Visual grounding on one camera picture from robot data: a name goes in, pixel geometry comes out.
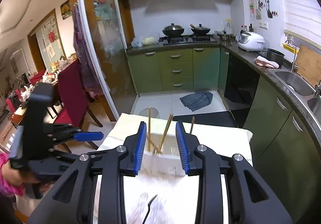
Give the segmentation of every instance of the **gas stove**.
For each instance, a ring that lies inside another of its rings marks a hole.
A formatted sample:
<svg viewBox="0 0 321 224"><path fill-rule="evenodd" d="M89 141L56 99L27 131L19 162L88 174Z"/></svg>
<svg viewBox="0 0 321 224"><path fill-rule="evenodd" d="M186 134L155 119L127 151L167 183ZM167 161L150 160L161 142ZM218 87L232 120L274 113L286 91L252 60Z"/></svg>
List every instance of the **gas stove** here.
<svg viewBox="0 0 321 224"><path fill-rule="evenodd" d="M173 45L179 43L193 43L193 42L217 42L212 35L197 36L197 35L182 35L178 37L161 37L159 42L163 45Z"/></svg>

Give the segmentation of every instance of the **rice cooker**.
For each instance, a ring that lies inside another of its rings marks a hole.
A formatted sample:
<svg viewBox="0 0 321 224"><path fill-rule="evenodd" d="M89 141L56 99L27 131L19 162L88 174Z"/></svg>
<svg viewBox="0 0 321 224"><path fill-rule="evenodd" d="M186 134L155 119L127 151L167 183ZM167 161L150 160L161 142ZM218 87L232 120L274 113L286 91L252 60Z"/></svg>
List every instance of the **rice cooker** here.
<svg viewBox="0 0 321 224"><path fill-rule="evenodd" d="M264 38L253 32L245 32L239 38L239 47L248 52L263 50L264 43Z"/></svg>

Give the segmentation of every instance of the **dishwasher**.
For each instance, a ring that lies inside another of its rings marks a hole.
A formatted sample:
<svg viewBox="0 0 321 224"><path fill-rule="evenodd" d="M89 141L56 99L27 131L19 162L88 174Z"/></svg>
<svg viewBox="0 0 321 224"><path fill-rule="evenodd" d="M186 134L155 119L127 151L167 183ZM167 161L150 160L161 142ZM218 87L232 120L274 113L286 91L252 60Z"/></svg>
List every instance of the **dishwasher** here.
<svg viewBox="0 0 321 224"><path fill-rule="evenodd" d="M250 111L260 75L241 59L230 55L224 100L237 125L243 128Z"/></svg>

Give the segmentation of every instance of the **granite countertop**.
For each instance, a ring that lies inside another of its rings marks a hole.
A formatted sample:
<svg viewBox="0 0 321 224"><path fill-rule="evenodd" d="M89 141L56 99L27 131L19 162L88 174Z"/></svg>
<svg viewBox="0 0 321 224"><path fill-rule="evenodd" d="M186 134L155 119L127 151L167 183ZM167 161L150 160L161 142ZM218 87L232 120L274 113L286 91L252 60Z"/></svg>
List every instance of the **granite countertop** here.
<svg viewBox="0 0 321 224"><path fill-rule="evenodd" d="M224 42L218 39L218 42L193 42L193 43L179 43L175 45L164 45L163 43L157 43L154 45L143 46L143 47L129 47L127 49L128 55L142 54L147 52L157 52L164 51L166 49L183 49L187 47L214 47L214 46L223 46L226 48L226 51L235 55L250 67L252 67L256 72L263 76L281 95L282 97L291 105L294 112L299 116L304 126L311 135L319 155L321 156L321 130L318 127L317 123L314 121L313 117L309 114L308 110L304 105L299 101L299 99L283 85L283 83L275 77L272 73L268 71L266 67L260 67L254 63L254 59L259 56L257 52L246 52L240 49L237 46L237 42ZM282 66L284 69L289 68L289 62L285 63L285 66Z"/></svg>

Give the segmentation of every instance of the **faucet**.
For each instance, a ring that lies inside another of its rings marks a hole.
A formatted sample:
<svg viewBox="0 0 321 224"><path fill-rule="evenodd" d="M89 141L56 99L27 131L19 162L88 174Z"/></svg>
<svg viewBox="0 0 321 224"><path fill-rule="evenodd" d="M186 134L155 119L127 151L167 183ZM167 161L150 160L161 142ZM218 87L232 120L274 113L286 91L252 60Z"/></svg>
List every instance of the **faucet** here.
<svg viewBox="0 0 321 224"><path fill-rule="evenodd" d="M294 69L298 69L298 66L295 66L295 65L294 65L295 56L296 56L296 52L297 52L297 46L295 45L295 43L294 43L294 41L293 41L292 39L286 40L286 41L285 41L285 44L286 44L288 41L292 41L293 45L295 46L294 58L293 58L293 63L292 63L292 67L291 67L291 73L293 73Z"/></svg>
<svg viewBox="0 0 321 224"><path fill-rule="evenodd" d="M314 97L320 96L320 93L321 93L321 80L319 81L319 84L314 87L314 89L316 90L316 93L314 94Z"/></svg>

